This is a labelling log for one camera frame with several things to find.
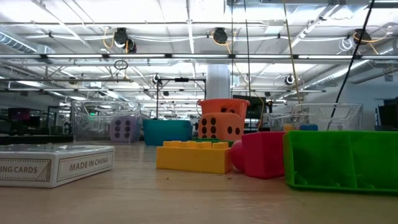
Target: metal beam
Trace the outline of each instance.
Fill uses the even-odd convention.
[[[61,88],[61,89],[53,89],[53,88],[4,88],[3,90],[7,91],[73,91],[73,92],[83,92],[83,91],[123,91],[123,92],[157,92],[158,89],[150,88],[150,89],[130,89],[130,88],[82,88],[82,89],[74,89],[74,88]],[[162,91],[169,92],[203,92],[202,89],[180,89],[180,88],[164,88]],[[247,89],[233,89],[234,92],[248,92]],[[294,90],[274,90],[274,89],[252,89],[251,91],[255,92],[272,92],[272,93],[295,93]],[[301,93],[324,93],[326,90],[302,90]]]

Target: pink cube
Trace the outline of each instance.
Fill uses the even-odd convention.
[[[244,173],[250,177],[271,179],[284,175],[284,132],[258,132],[242,136]]]

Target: yellow lego brick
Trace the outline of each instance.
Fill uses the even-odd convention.
[[[225,174],[231,170],[227,142],[165,141],[156,151],[156,168]]]

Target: blue bin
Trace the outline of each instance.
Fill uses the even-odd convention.
[[[162,146],[164,141],[189,141],[192,125],[189,121],[144,120],[144,139],[147,146]]]

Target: green plastic bin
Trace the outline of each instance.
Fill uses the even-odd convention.
[[[289,131],[284,168],[293,187],[398,192],[398,133]]]

